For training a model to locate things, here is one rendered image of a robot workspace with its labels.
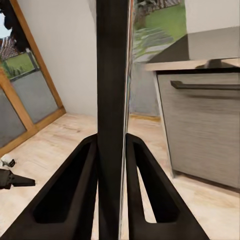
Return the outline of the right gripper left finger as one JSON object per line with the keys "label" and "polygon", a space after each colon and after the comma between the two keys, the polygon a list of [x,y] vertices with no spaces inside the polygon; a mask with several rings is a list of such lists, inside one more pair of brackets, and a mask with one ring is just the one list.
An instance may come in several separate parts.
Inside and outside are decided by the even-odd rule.
{"label": "right gripper left finger", "polygon": [[98,134],[84,138],[0,240],[91,240]]}

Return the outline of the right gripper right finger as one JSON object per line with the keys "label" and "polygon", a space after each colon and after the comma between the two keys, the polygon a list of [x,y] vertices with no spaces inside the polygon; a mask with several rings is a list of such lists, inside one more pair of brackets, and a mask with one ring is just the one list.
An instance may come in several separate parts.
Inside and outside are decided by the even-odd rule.
{"label": "right gripper right finger", "polygon": [[[210,240],[144,141],[125,135],[129,240]],[[156,223],[145,220],[139,167]]]}

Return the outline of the poster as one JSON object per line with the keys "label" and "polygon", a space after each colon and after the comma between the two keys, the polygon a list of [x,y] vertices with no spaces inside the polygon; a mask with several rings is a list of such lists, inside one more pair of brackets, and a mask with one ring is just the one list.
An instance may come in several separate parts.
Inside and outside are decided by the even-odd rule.
{"label": "poster", "polygon": [[121,240],[135,0],[96,0],[98,240]]}

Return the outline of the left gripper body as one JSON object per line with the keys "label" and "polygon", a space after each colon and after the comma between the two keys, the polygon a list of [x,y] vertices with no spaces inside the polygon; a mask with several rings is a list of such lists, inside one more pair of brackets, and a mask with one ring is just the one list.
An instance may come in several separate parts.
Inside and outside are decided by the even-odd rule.
{"label": "left gripper body", "polygon": [[7,182],[8,182],[8,178],[10,175],[12,175],[12,171],[11,170],[2,170],[0,169],[0,189],[7,189],[10,190],[11,189],[11,185],[7,186]]}

